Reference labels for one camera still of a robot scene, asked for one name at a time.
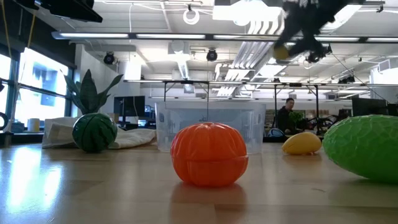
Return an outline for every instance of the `plant leaf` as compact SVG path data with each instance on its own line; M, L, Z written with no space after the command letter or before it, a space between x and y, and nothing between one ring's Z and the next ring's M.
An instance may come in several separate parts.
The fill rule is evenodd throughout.
M110 84L110 85L107 87L107 89L105 90L105 91L106 91L105 94L107 94L108 91L109 91L112 87L114 87L115 85L117 85L117 84L120 82L120 80L122 79L122 77L123 77L123 75L118 75L118 76L116 76L116 77L112 80L111 84Z
M111 82L111 84L107 87L107 89L105 89L104 91L102 91L101 93L98 94L96 100L98 102L98 110L106 103L106 100L108 99L108 97L110 96L110 94L108 95L108 91L114 87L115 85L117 85L120 80L122 79L123 75L118 75L116 76L113 81Z
M81 90L81 82L76 81L76 87L77 87L79 90Z
M80 99L78 96L72 94L72 102L81 110L82 114L87 114L87 110L86 108L83 106L83 104L81 103Z
M67 83L67 88L70 91L70 93L73 95L73 93L76 93L77 95L80 94L80 89L75 85L73 82L72 78L69 76L64 75L65 81Z
M104 106L105 105L105 103L106 103L106 100L108 99L108 97L110 96L110 94L108 94L108 95L102 95L102 93L100 93L99 95L98 95L99 97L99 102L98 102L98 107L97 107L97 111L99 111L100 110L100 108L102 107L102 106Z
M94 81L91 77L90 69L87 70L86 75L81 82L80 89L80 101L89 113L98 107L97 88L95 87Z

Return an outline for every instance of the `green plastic egg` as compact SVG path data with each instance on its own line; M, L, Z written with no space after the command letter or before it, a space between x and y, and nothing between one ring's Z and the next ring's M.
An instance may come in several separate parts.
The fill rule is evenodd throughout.
M398 183L398 118L345 119L325 134L323 148L341 168L371 180Z

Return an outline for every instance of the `desk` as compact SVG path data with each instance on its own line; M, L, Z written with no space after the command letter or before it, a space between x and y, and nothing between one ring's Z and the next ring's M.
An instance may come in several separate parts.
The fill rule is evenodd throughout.
M182 184L156 146L87 154L0 149L0 223L395 224L398 186L340 169L323 152L263 144L236 184Z

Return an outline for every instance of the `dark shirt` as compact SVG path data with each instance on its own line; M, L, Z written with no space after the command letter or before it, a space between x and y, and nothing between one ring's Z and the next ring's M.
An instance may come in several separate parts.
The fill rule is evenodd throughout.
M289 118L289 113L292 110L287 110L286 107L282 107L276 116L276 127L279 128L281 131L285 132L286 129L291 131L294 130L294 125Z

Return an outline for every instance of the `dark green ball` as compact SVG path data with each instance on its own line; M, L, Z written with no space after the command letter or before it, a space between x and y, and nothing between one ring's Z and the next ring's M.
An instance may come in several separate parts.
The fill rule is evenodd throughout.
M91 113L73 125L73 140L86 152L101 152L114 142L118 134L115 122L105 114Z

